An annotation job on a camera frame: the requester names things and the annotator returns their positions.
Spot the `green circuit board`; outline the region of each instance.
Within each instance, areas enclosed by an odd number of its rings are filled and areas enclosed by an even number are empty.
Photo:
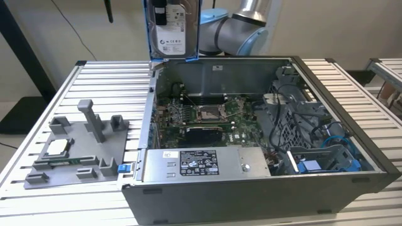
[[[188,128],[219,128],[222,138],[212,146],[254,147],[267,142],[254,116],[251,102],[245,97],[230,97],[222,105],[182,105],[171,100],[159,105],[160,148],[206,147],[184,144]]]

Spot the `blue latch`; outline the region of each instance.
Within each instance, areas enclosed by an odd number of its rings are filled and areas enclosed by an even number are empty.
[[[122,164],[118,167],[118,173],[130,173],[131,172],[131,165]]]

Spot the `wall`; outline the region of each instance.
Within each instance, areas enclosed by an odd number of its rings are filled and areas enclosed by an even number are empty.
[[[402,57],[401,9],[401,0],[283,0],[269,54],[330,57],[347,69]]]
[[[16,102],[21,97],[40,96],[13,51],[0,34],[0,102]]]
[[[102,0],[54,0],[98,60],[148,60],[140,0],[114,0],[115,22]],[[234,11],[240,0],[218,0]],[[78,60],[94,60],[51,0],[7,0],[37,58],[60,86]],[[203,7],[211,8],[212,0]]]
[[[283,3],[270,55],[335,58],[361,69],[370,57],[402,57],[401,0],[274,0]],[[98,60],[147,60],[140,0],[55,0]],[[234,12],[240,0],[216,0]],[[92,60],[51,0],[7,0],[37,58],[59,86],[78,60]],[[204,0],[203,8],[211,8]]]

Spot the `slotted aluminum surface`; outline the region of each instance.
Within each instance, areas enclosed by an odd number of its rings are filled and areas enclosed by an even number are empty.
[[[373,59],[367,69],[374,71],[402,92],[402,59]]]
[[[310,69],[331,90],[351,117],[362,126],[369,137],[402,170],[402,123],[346,74],[337,64],[323,59],[305,60]],[[0,188],[0,225],[46,224],[51,222],[90,222],[92,225],[136,225],[136,221],[115,182],[62,186],[48,189],[24,190],[23,180],[31,169],[36,154],[42,150],[54,115],[66,115],[70,120],[84,120],[76,112],[80,98],[92,98],[95,112],[108,118],[122,114],[130,119],[130,133],[124,161],[136,159],[139,130],[142,125],[147,62],[88,62],[76,67],[66,82],[66,91],[50,107],[46,124],[29,135],[1,173],[5,178]],[[377,194],[362,195],[339,214],[277,218],[257,221],[218,223],[212,225],[323,225],[379,226],[402,222],[402,179]]]

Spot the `gray robot arm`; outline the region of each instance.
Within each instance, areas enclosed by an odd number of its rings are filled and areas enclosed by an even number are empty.
[[[265,25],[270,3],[270,0],[242,0],[232,17],[228,17],[223,8],[203,10],[200,53],[208,56],[222,52],[230,55],[258,55],[269,35]]]

